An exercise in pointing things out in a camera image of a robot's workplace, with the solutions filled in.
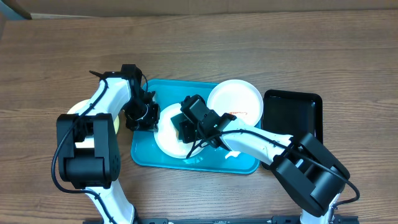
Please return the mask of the green yellow scrub sponge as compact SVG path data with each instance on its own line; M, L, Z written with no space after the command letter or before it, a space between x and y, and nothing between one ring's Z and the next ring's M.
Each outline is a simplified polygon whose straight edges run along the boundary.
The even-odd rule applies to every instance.
M171 122L178 132L178 140L185 141L185 130L188 119L183 113L179 113L171 118Z

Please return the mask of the white plate with ketchup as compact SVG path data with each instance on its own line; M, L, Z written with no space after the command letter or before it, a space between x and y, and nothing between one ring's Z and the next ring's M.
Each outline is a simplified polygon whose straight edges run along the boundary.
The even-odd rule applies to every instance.
M158 131L154 133L156 144L166 155L177 159L185 159L193 143L183 143L178 139L178 131L171 118L181 114L180 103L172 104L160 112Z

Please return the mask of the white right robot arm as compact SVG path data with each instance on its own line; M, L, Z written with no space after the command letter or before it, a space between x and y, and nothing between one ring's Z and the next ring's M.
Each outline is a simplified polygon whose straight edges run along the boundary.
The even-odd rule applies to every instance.
M180 111L191 128L192 150L222 147L268 165L290 198L303 210L301 223L331 223L337 200L348 185L347 168L312 134L291 136L247 125L234 115L219 116L200 95L187 96Z

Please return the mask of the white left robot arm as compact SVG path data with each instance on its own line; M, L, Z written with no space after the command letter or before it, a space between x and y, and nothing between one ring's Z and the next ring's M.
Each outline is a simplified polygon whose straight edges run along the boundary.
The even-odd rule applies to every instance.
M156 132L160 107L134 64L92 74L99 78L99 87L87 104L57 118L52 180L62 192L89 196L103 223L138 223L136 209L118 180L121 158L114 121L124 112L131 131Z

